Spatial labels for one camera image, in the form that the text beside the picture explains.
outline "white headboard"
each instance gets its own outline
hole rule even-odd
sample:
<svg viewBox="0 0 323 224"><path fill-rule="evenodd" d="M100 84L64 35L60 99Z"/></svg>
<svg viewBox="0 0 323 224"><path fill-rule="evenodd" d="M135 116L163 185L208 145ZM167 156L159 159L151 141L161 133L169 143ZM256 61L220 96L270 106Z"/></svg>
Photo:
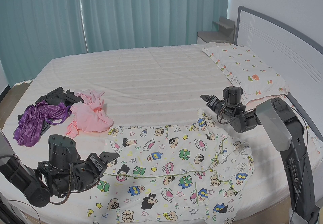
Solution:
<svg viewBox="0 0 323 224"><path fill-rule="evenodd" d="M323 141L323 47L298 30L243 6L239 6L235 44L251 48L286 80L288 98Z"/></svg>

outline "star print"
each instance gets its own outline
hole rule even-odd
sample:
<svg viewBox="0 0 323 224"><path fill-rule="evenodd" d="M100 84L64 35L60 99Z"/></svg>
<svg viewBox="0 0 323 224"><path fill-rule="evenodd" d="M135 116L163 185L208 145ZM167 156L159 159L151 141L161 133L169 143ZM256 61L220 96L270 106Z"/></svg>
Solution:
<svg viewBox="0 0 323 224"><path fill-rule="evenodd" d="M213 189L212 190L209 190L209 192L207 193L208 195L212 195L212 194L214 194L215 193L215 191L213 191Z"/></svg>
<svg viewBox="0 0 323 224"><path fill-rule="evenodd" d="M177 192L177 194L176 194L179 198L181 198L183 195L185 195L185 194L183 194L183 192Z"/></svg>
<svg viewBox="0 0 323 224"><path fill-rule="evenodd" d="M198 210L195 210L195 209L192 209L192 210L189 210L189 212L192 214L196 214Z"/></svg>

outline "teal curtain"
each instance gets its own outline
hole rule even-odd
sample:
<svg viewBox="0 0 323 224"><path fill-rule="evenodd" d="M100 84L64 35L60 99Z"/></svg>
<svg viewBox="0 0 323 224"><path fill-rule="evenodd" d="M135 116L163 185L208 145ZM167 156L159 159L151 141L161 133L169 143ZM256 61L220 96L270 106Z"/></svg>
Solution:
<svg viewBox="0 0 323 224"><path fill-rule="evenodd" d="M196 44L228 0L82 0L89 52Z"/></svg>
<svg viewBox="0 0 323 224"><path fill-rule="evenodd" d="M53 58L86 53L79 0L0 0L0 59L10 86Z"/></svg>

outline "pillow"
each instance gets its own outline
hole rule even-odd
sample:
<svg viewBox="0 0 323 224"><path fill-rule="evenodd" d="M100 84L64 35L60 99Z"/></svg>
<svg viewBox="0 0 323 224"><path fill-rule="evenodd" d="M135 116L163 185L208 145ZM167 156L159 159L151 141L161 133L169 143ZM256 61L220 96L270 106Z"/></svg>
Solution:
<svg viewBox="0 0 323 224"><path fill-rule="evenodd" d="M233 86L243 89L244 104L266 96L287 94L285 80L247 46L212 46L202 49Z"/></svg>

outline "bed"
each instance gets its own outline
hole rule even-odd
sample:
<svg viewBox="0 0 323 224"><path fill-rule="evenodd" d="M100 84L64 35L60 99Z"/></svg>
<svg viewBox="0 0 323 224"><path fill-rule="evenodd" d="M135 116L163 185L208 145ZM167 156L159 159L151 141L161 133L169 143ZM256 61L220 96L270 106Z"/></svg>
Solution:
<svg viewBox="0 0 323 224"><path fill-rule="evenodd" d="M248 22L249 15L243 18L240 14L238 22ZM238 28L236 44L246 44L257 52L257 43L250 41L251 29L244 33ZM94 88L105 92L105 111L114 119L115 126L152 126L164 124L191 124L196 120L196 111L203 108L206 113L214 115L200 99L201 94L222 97L222 90L231 83L222 71L214 65L201 49L206 46L222 45L208 43L207 45L188 45L125 49L91 54L71 55L54 59L49 62L32 82L7 119L3 132L10 141L14 151L22 162L36 168L38 161L48 158L48 136L64 134L71 119L61 125L51 126L40 141L33 147L20 147L12 139L12 133L17 127L17 115L35 103L38 97L62 86L67 89ZM264 58L267 64L279 67L270 58ZM289 81L288 72L283 77ZM308 104L304 104L302 94L292 93L303 108L309 112ZM254 108L260 101L250 102L249 108ZM311 123L313 131L322 126L316 121ZM255 167L252 178L242 190L243 203L237 213L236 220L246 218L256 212L268 208L289 195L286 176L280 154L275 150L262 126L247 133L237 134L231 126L225 126L230 136L236 136L249 143L252 148ZM75 137L77 150L82 158L89 153L101 153L104 147L106 133L83 133ZM322 160L319 148L309 139L309 158L312 169L319 166ZM27 202L24 196L3 176L1 192L7 199ZM91 192L74 194L64 205L47 205L37 209L42 221L46 223L87 223L87 202ZM28 206L17 205L22 211L36 217Z"/></svg>

